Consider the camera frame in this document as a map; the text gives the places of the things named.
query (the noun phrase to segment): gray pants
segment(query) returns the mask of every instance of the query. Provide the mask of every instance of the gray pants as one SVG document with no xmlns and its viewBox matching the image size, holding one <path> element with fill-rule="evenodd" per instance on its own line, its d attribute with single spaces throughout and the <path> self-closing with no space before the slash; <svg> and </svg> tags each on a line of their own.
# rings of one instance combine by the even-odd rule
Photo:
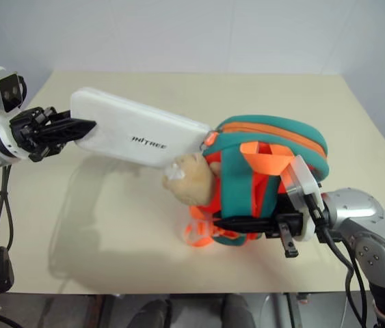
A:
<svg viewBox="0 0 385 328">
<path fill-rule="evenodd" d="M 170 303 L 157 300 L 147 303 L 131 320 L 127 328 L 169 328 Z M 241 295 L 224 297 L 221 310 L 222 328 L 256 328 L 247 302 Z"/>
</svg>

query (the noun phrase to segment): table surface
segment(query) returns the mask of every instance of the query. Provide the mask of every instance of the table surface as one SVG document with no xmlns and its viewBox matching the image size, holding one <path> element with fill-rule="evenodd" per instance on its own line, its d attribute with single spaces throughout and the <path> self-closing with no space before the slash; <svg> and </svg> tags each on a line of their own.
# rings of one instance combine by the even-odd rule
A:
<svg viewBox="0 0 385 328">
<path fill-rule="evenodd" d="M 54 72 L 29 106 L 68 110 L 70 95 L 85 86 L 211 126 L 255 113 L 309 123 L 330 150 L 323 190 L 363 189 L 385 208 L 385 140 L 340 76 Z M 285 258 L 278 239 L 243 247 L 187 246 L 181 239 L 187 207 L 163 190 L 160 171 L 97 156 L 74 143 L 43 162 L 14 165 L 10 203 L 12 292 L 344 289 L 345 268 L 316 238 L 297 243 L 294 259 Z M 0 245 L 8 240 L 5 221 Z"/>
</svg>

